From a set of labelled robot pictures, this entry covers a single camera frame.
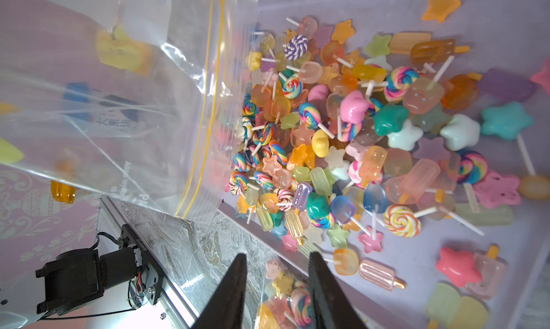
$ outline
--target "white star candy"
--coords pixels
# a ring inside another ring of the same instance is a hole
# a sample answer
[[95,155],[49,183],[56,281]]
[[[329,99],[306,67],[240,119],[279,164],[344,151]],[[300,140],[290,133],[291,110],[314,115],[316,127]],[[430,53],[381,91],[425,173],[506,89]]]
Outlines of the white star candy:
[[475,146],[480,140],[480,130],[477,121],[464,114],[455,114],[439,134],[445,138],[447,149],[457,151]]
[[407,119],[403,123],[401,131],[393,132],[388,135],[388,146],[411,151],[414,149],[416,141],[422,138],[423,134],[424,132],[421,128],[413,126],[410,119]]
[[304,230],[304,237],[313,244],[321,245],[323,244],[323,229],[309,225],[306,230]]
[[393,70],[393,67],[386,62],[386,56],[381,55],[376,58],[369,58],[365,61],[364,65],[368,64],[376,64],[380,66],[382,69],[386,69],[387,72],[390,72]]

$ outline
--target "yellow candy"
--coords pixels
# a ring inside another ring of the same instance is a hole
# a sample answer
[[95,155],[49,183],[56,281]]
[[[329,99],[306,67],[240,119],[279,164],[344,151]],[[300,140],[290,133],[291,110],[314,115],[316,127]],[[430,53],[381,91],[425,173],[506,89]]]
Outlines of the yellow candy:
[[328,136],[323,130],[318,130],[311,137],[311,147],[315,155],[323,158],[328,155]]
[[246,63],[250,71],[258,70],[262,66],[262,53],[250,51],[246,58]]

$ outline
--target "star-shaped candy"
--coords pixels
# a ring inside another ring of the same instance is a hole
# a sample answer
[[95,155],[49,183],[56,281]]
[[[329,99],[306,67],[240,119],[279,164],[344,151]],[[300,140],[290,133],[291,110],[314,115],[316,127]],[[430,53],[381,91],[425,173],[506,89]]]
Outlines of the star-shaped candy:
[[408,117],[409,109],[407,107],[387,104],[374,117],[376,134],[388,135],[401,131],[403,123]]
[[317,245],[323,244],[323,238],[321,237],[322,234],[323,229],[313,225],[308,226],[307,229],[304,230],[304,237],[306,237],[310,243]]
[[543,86],[546,92],[550,94],[550,58],[546,59],[540,72],[531,76],[531,80]]
[[338,224],[334,224],[332,229],[327,230],[327,236],[331,239],[331,244],[334,248],[347,248],[347,237],[349,231],[344,230]]
[[484,120],[481,133],[496,134],[505,140],[516,139],[521,130],[535,123],[533,117],[517,101],[502,107],[486,108],[481,111],[481,117]]
[[297,147],[300,144],[311,145],[313,133],[315,133],[315,130],[307,128],[307,124],[303,122],[300,126],[292,129],[290,133],[290,142],[293,147]]
[[380,55],[378,57],[369,58],[365,60],[364,65],[369,65],[369,64],[378,65],[382,69],[386,69],[387,72],[390,72],[393,70],[393,67],[389,65],[388,62],[386,61],[386,55]]
[[473,147],[480,140],[480,124],[464,114],[455,114],[441,129],[439,134],[445,138],[445,146],[451,151]]
[[351,20],[346,20],[336,24],[334,33],[332,33],[332,40],[339,42],[340,45],[344,45],[345,41],[355,34],[355,30],[351,27]]
[[282,240],[283,236],[288,233],[288,230],[284,227],[284,223],[281,221],[278,226],[273,225],[273,229],[271,229],[271,233],[277,237],[279,241]]
[[[353,50],[349,55],[344,55],[342,59],[352,65],[363,64],[365,62],[365,59],[359,56],[359,50],[357,49]],[[351,69],[342,64],[342,74],[343,73],[350,74]]]
[[281,272],[286,273],[286,267],[278,257],[266,262],[266,269],[266,278],[269,280],[274,280]]
[[515,175],[500,175],[489,170],[482,181],[474,184],[474,193],[487,209],[494,209],[500,204],[519,205],[519,183],[519,177]]
[[264,173],[269,174],[271,176],[275,175],[275,173],[281,169],[283,169],[283,166],[280,165],[280,163],[277,160],[276,155],[272,155],[270,158],[266,159],[264,158],[262,160],[264,162]]
[[[370,226],[367,227],[367,230],[372,233],[372,228]],[[382,239],[384,239],[384,234],[378,231],[376,232],[376,241],[366,233],[357,236],[357,240],[365,246],[365,254],[373,250],[380,253],[382,251]]]
[[422,16],[422,20],[437,20],[441,23],[454,10],[458,9],[462,2],[460,0],[428,0],[428,10]]
[[292,284],[294,283],[294,278],[286,273],[280,273],[275,280],[271,283],[277,296],[282,298],[284,295],[290,297],[292,292]]
[[422,137],[418,141],[418,150],[416,150],[412,156],[419,160],[427,159],[436,163],[441,160],[448,160],[450,158],[450,152],[443,147],[443,143],[445,143],[443,137],[434,139]]
[[392,36],[390,34],[386,34],[385,36],[381,36],[378,33],[376,33],[373,37],[371,42],[365,46],[365,53],[369,54],[370,57],[376,58],[381,55],[389,55],[389,42],[392,39]]
[[443,247],[436,263],[438,271],[445,274],[456,287],[464,287],[469,282],[481,282],[483,276],[476,269],[474,256],[469,251],[454,251]]
[[296,124],[300,121],[300,115],[297,112],[291,112],[285,115],[280,120],[280,128],[282,130],[287,128],[294,128]]
[[344,155],[345,150],[338,150],[335,147],[331,146],[328,149],[328,155],[325,156],[325,161],[327,161],[328,169],[334,170],[336,168],[342,168],[344,166]]
[[322,49],[331,41],[332,32],[334,31],[334,26],[332,25],[322,25],[319,26],[319,29],[313,33],[313,39],[317,42],[317,47]]
[[290,250],[290,251],[297,251],[298,250],[298,240],[295,238],[292,238],[290,235],[290,232],[281,237],[280,239],[283,241],[284,244],[284,250]]
[[416,114],[411,117],[413,125],[418,126],[424,132],[439,133],[441,127],[448,123],[451,116],[443,112],[443,105],[437,103],[430,111],[424,114]]
[[423,135],[424,132],[420,128],[413,126],[410,119],[407,119],[403,123],[401,131],[388,135],[388,146],[411,151],[414,149],[416,141],[422,138]]

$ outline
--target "teal star candy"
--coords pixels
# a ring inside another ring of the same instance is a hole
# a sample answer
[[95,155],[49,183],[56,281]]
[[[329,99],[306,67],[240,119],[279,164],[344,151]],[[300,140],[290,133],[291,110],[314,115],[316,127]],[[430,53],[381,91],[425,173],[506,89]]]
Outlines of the teal star candy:
[[525,112],[523,106],[512,101],[502,107],[489,107],[481,111],[484,122],[482,134],[496,134],[505,140],[514,140],[526,127],[535,123],[533,117]]
[[271,233],[275,235],[279,241],[282,241],[283,236],[286,235],[287,232],[288,230],[286,230],[282,221],[277,226],[273,225],[273,229],[271,229]]
[[370,55],[372,58],[376,58],[382,55],[389,55],[389,41],[392,39],[390,34],[385,36],[380,36],[376,33],[371,42],[365,47],[365,52]]
[[279,226],[280,223],[283,221],[284,212],[278,211],[276,214],[271,214],[271,220],[273,221],[273,227]]
[[344,230],[340,225],[334,224],[332,229],[327,230],[328,238],[331,239],[331,244],[334,248],[345,249],[347,248],[347,237],[349,231]]
[[399,132],[409,117],[409,109],[404,106],[387,104],[375,114],[375,131],[378,135]]

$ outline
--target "orange star candy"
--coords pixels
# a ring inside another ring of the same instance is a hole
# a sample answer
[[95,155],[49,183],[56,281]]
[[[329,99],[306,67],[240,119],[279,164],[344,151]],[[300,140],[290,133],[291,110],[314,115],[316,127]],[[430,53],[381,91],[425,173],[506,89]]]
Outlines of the orange star candy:
[[428,0],[428,10],[422,16],[422,20],[437,20],[443,22],[447,16],[462,5],[460,0]]
[[345,41],[354,34],[355,30],[351,27],[351,20],[348,19],[336,24],[336,28],[332,33],[332,40],[339,42],[340,45],[344,45]]
[[[363,63],[365,63],[365,59],[359,56],[359,50],[357,49],[353,50],[349,55],[344,55],[342,59],[352,65],[356,65],[356,64],[363,65]],[[350,74],[350,73],[351,73],[351,69],[342,64],[342,74]]]

